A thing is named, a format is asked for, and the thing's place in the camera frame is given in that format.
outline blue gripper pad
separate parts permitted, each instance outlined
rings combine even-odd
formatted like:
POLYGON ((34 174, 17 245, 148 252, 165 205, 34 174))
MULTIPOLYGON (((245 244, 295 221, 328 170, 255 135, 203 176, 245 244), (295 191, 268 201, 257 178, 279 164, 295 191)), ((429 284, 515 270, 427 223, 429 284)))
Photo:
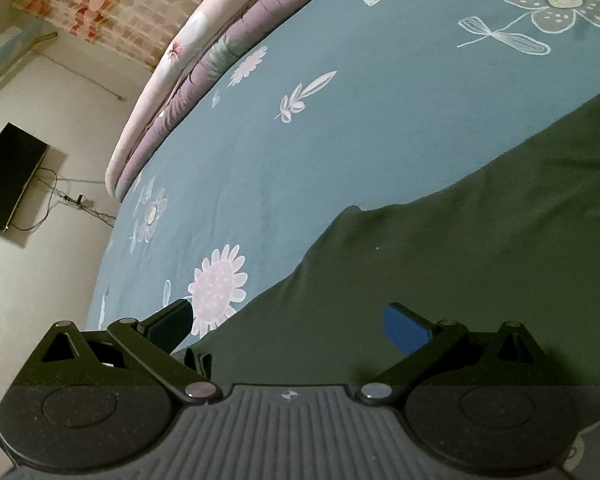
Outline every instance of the blue gripper pad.
POLYGON ((386 336, 407 357, 432 339, 428 328, 420 325, 392 305, 384 310, 382 322, 386 336))

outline wire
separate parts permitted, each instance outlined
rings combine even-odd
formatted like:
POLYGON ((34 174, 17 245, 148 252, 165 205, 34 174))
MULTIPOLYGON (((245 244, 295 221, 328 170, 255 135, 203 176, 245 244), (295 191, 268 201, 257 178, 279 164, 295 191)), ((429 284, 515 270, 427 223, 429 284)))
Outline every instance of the wire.
POLYGON ((39 168, 39 170, 43 171, 51 171, 61 182, 83 182, 85 184, 104 184, 104 180, 84 180, 82 178, 64 178, 62 176, 58 176, 58 174, 54 170, 50 170, 49 168, 39 168))
POLYGON ((42 52, 39 52, 37 50, 34 50, 33 52, 35 52, 39 56, 46 57, 51 63, 55 63, 56 65, 61 66, 65 70, 68 70, 69 72, 72 72, 75 75, 79 75, 80 77, 86 79, 87 81, 92 82, 94 85, 99 86, 103 90, 105 90, 105 91, 109 92, 110 94, 114 95, 118 99, 118 101, 123 101, 123 102, 126 101, 126 97, 122 97, 122 95, 116 94, 113 90, 109 90, 106 86, 101 85, 100 83, 98 83, 97 81, 91 79, 90 77, 87 77, 87 76, 81 74, 80 72, 76 72, 74 69, 69 68, 67 65, 65 65, 63 63, 60 63, 59 61, 56 61, 55 59, 49 57, 47 54, 43 54, 42 52))
POLYGON ((56 181, 54 182, 54 186, 53 186, 53 188, 51 188, 51 186, 49 186, 48 184, 46 184, 46 185, 47 185, 47 186, 48 186, 48 187, 51 189, 51 193, 49 194, 49 201, 46 203, 46 214, 45 214, 44 218, 43 218, 42 220, 40 220, 40 221, 39 221, 37 224, 35 224, 35 225, 32 225, 31 227, 28 227, 28 228, 26 228, 26 229, 23 229, 23 228, 21 228, 21 227, 18 227, 16 224, 14 224, 13 222, 11 222, 11 225, 12 225, 12 226, 13 226, 15 229, 17 229, 18 231, 21 231, 21 232, 23 232, 23 233, 26 233, 26 232, 28 232, 28 231, 33 231, 33 230, 36 230, 37 228, 39 228, 39 227, 42 225, 42 223, 43 223, 43 222, 44 222, 44 221, 45 221, 47 218, 49 218, 49 213, 51 213, 51 209, 52 209, 52 207, 51 207, 51 199, 52 199, 52 198, 53 198, 53 196, 56 194, 56 187, 58 186, 58 180, 56 180, 56 181))
POLYGON ((44 222, 48 216, 49 213, 51 212, 51 210, 53 209, 53 207, 51 206, 51 199, 53 198, 53 196, 57 196, 62 202, 60 203, 64 203, 65 205, 73 205, 76 206, 78 209, 90 214, 91 216, 93 216, 94 218, 97 218, 98 220, 100 220, 101 222, 104 222, 106 225, 108 225, 109 227, 113 228, 113 224, 111 224, 111 221, 115 221, 116 217, 113 215, 110 215, 108 213, 102 213, 100 211, 98 211, 96 208, 90 206, 90 207, 86 207, 83 206, 82 204, 78 204, 75 200, 71 199, 71 197, 69 197, 68 195, 66 195, 65 193, 62 193, 61 191, 58 191, 58 181, 63 181, 63 180, 67 180, 70 182, 91 182, 93 184, 100 184, 99 182, 96 181, 83 181, 83 180, 79 180, 79 179, 64 179, 64 178, 59 178, 58 174, 54 171, 54 170, 50 170, 49 168, 40 168, 40 170, 45 170, 45 171, 50 171, 51 173, 54 174, 54 184, 53 186, 51 186, 48 182, 45 182, 44 180, 42 180, 40 177, 35 176, 35 179, 40 182, 41 184, 43 184, 49 191, 49 202, 47 204, 47 209, 46 209, 46 214, 45 217, 38 222, 36 225, 28 228, 28 229, 21 229, 19 227, 17 227, 17 225, 15 224, 11 224, 13 225, 13 227, 15 227, 18 231, 31 231, 37 227, 40 227, 40 225, 42 225, 42 222, 44 222))

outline bed sheet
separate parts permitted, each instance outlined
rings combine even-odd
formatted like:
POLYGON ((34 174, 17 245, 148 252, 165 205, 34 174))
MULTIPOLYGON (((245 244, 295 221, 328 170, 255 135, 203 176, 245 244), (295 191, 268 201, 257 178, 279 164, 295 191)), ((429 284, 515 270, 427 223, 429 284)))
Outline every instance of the bed sheet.
POLYGON ((126 196, 88 329, 189 298, 188 346, 348 206, 445 189, 576 109, 600 93, 600 0, 313 0, 238 69, 126 196))
POLYGON ((187 23, 171 40, 162 59, 122 130, 105 174, 105 184, 114 195, 120 172, 128 156, 141 139, 145 126, 155 117, 174 86, 193 68, 222 30, 248 6, 251 0, 203 0, 187 23))
MULTIPOLYGON (((157 117, 145 128, 141 139, 128 157, 116 186, 116 198, 122 202, 129 187, 151 159, 162 141, 173 131, 184 117, 198 104, 216 82, 245 53, 263 38, 288 20, 311 0, 256 0, 256 2, 206 51, 204 56, 187 73, 182 84, 174 90, 172 97, 157 117)), ((254 56, 249 63, 234 71, 232 81, 236 84, 248 76, 243 67, 258 64, 262 56, 254 56)))

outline blue bed sheet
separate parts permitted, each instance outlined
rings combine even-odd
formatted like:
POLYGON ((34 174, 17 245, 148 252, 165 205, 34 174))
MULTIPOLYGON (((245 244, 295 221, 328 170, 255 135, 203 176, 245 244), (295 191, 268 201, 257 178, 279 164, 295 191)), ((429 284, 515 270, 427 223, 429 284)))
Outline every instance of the blue bed sheet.
POLYGON ((571 112, 600 92, 600 0, 313 0, 234 69, 126 196, 88 330, 189 298, 188 346, 347 206, 444 189, 571 112))

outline bed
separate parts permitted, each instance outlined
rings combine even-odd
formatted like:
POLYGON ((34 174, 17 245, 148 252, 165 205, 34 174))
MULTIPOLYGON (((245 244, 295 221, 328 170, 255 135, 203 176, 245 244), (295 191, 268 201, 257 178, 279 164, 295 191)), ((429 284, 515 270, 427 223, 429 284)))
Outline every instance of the bed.
POLYGON ((600 386, 600 0, 310 0, 242 47, 145 129, 88 330, 187 298, 214 380, 359 383, 399 301, 600 386))

